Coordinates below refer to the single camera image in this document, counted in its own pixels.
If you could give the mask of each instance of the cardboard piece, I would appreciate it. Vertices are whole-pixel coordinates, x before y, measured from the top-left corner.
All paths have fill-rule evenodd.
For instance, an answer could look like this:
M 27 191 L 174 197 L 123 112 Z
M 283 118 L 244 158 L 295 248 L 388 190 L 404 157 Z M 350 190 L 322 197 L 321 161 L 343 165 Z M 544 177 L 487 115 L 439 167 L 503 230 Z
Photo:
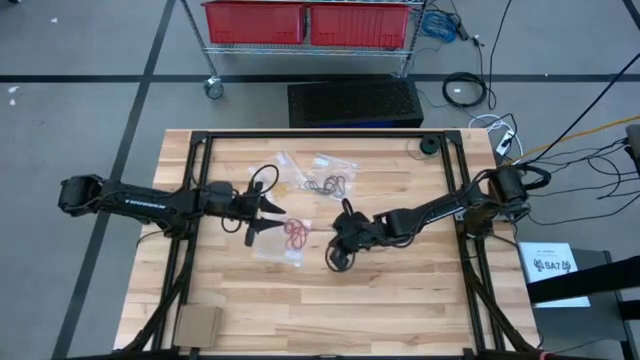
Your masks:
M 216 306 L 184 305 L 173 337 L 176 346 L 212 348 L 222 320 L 222 309 Z

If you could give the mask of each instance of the metal wire rack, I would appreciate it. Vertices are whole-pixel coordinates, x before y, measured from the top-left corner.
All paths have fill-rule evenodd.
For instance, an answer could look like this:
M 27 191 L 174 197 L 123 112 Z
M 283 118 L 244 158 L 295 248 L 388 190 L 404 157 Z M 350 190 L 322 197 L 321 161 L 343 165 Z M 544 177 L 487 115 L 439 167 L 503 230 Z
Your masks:
M 271 54 L 271 55 L 333 55 L 406 57 L 409 51 L 384 50 L 378 47 L 275 45 L 275 44 L 214 44 L 204 49 L 208 54 Z
M 376 56 L 400 59 L 399 69 L 394 75 L 406 77 L 409 73 L 410 64 L 414 56 L 416 40 L 419 29 L 422 25 L 422 18 L 426 11 L 429 0 L 259 0 L 264 2 L 305 2 L 305 3 L 340 3 L 340 4 L 402 4 L 420 6 L 420 16 L 417 24 L 410 26 L 405 46 L 399 49 L 385 49 L 379 47 L 355 47 L 355 46 L 315 46 L 310 44 L 310 31 L 307 29 L 307 36 L 303 44 L 300 45 L 279 45 L 279 44 L 211 44 L 205 45 L 202 35 L 193 17 L 193 13 L 187 4 L 187 0 L 180 0 L 189 24 L 198 40 L 211 77 L 205 82 L 205 94 L 211 99 L 217 99 L 223 94 L 222 81 L 216 69 L 216 57 L 221 54 L 246 54 L 246 55 L 324 55 L 324 56 Z

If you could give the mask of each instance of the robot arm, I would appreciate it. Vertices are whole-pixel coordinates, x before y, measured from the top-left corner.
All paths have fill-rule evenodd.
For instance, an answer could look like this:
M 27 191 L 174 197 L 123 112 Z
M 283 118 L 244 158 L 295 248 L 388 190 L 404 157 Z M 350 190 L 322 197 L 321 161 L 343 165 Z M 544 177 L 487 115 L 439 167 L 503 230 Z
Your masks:
M 523 184 L 520 171 L 532 171 L 542 176 L 532 184 Z M 484 194 L 480 181 L 487 179 L 489 194 Z M 485 170 L 466 187 L 439 197 L 414 209 L 395 209 L 374 215 L 369 221 L 361 212 L 354 212 L 348 200 L 343 200 L 343 212 L 333 223 L 336 236 L 326 251 L 329 268 L 336 272 L 353 266 L 355 254 L 374 246 L 409 246 L 426 225 L 449 215 L 463 213 L 464 231 L 472 236 L 486 234 L 491 220 L 499 214 L 517 221 L 529 209 L 525 207 L 527 190 L 546 186 L 551 174 L 529 165 Z
M 196 229 L 193 221 L 203 215 L 249 224 L 245 245 L 255 233 L 283 225 L 280 221 L 256 218 L 258 210 L 276 214 L 285 211 L 269 202 L 262 182 L 250 182 L 244 194 L 229 182 L 212 182 L 202 188 L 180 188 L 175 192 L 149 189 L 104 180 L 97 175 L 74 176 L 62 182 L 58 207 L 71 216 L 105 211 L 131 217 L 144 224 L 155 223 L 165 236 L 185 239 Z

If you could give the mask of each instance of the rubber band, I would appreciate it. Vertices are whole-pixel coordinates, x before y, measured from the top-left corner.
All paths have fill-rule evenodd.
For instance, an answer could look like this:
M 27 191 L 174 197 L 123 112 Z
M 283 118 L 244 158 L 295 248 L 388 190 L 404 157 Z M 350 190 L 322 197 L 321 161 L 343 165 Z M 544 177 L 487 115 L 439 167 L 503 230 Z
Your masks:
M 289 219 L 284 223 L 284 232 L 289 235 L 285 243 L 288 250 L 301 250 L 307 243 L 309 229 L 298 219 Z

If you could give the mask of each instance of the black crate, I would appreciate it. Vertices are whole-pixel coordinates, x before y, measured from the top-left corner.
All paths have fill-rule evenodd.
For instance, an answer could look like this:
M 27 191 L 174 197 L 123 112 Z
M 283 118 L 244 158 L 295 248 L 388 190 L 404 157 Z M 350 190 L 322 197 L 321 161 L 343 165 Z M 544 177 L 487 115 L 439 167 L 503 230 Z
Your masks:
M 415 84 L 375 80 L 289 85 L 289 125 L 417 128 L 424 119 Z

